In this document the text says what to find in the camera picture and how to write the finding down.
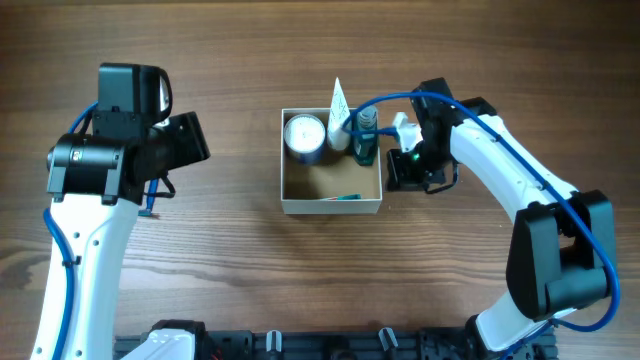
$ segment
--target black bracket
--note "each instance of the black bracket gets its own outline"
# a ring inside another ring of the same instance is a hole
[[[151,331],[161,329],[181,329],[194,335],[195,338],[195,354],[194,360],[211,360],[213,353],[212,338],[207,336],[207,330],[204,322],[192,320],[160,320]]]
[[[55,202],[75,193],[101,195],[104,205],[115,205],[118,198],[141,204],[144,183],[133,184],[126,176],[128,153],[121,140],[64,134],[47,157],[47,192]]]
[[[82,262],[82,256],[76,256],[76,259],[74,261],[63,261],[62,266],[66,268],[70,268],[70,267],[73,267],[73,265],[80,265],[81,262]]]
[[[452,97],[451,90],[443,78],[424,81],[414,92],[435,92]],[[497,112],[481,97],[461,101],[476,115],[496,115]],[[411,99],[411,105],[420,124],[422,141],[415,149],[403,153],[400,149],[387,152],[389,179],[387,191],[420,191],[437,194],[451,189],[458,183],[458,163],[451,155],[451,131],[467,118],[465,114],[452,109],[437,99],[418,97]],[[433,189],[433,184],[446,183],[444,169],[452,164],[452,182]]]
[[[160,108],[162,82],[167,88],[166,109]],[[93,134],[123,141],[144,141],[151,126],[169,117],[172,104],[171,83],[163,69],[104,63],[99,71]]]
[[[615,229],[609,200],[594,190],[574,193],[568,202],[615,266]],[[558,234],[575,240],[561,249]],[[533,203],[518,211],[506,278],[514,303],[534,321],[568,308],[584,308],[611,292],[602,261],[556,203]]]
[[[469,320],[468,325],[475,324]],[[545,334],[512,354],[512,360],[557,359],[556,339]],[[464,328],[420,331],[282,333],[270,331],[211,331],[214,347],[206,360],[496,360],[500,354],[481,350],[477,338]],[[120,360],[145,340],[116,336],[114,360]]]

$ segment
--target tabletop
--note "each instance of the tabletop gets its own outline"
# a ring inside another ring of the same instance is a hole
[[[457,98],[494,105],[556,175],[612,201],[620,311],[597,333],[560,329],[560,354],[638,357],[637,2],[39,2],[0,5],[0,359],[31,352],[51,253],[45,158],[95,101],[102,62],[166,69],[174,113],[198,113],[211,152],[172,172],[175,199],[138,220],[116,335],[168,318],[416,330],[491,306],[506,289],[512,224],[464,166],[454,189],[385,193],[375,216],[289,217],[280,204],[281,109],[328,107],[336,77],[353,106],[445,77]],[[396,111],[414,116],[399,100],[380,106],[380,121]],[[593,322],[607,304],[571,318]]]

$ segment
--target marker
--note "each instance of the marker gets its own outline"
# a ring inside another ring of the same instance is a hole
[[[351,194],[351,195],[345,195],[345,196],[337,196],[333,198],[324,198],[320,200],[360,200],[360,199],[362,199],[362,196],[360,194]]]

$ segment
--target white box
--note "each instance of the white box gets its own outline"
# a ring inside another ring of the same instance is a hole
[[[325,128],[328,108],[282,109],[280,127],[280,200],[285,214],[375,214],[382,203],[380,148],[372,166],[360,166],[350,154],[331,150],[325,141],[322,160],[303,165],[287,155],[284,125],[299,114],[320,119]],[[360,194],[359,200],[322,200]]]

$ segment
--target open box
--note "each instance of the open box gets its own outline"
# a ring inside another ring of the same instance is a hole
[[[287,154],[284,126],[292,117],[309,114],[325,128],[329,109],[282,109],[280,127],[280,200],[285,214],[375,214],[382,203],[380,149],[372,166],[360,166],[351,154],[334,152],[324,144],[322,159],[303,165]],[[360,194],[357,200],[322,200]]]

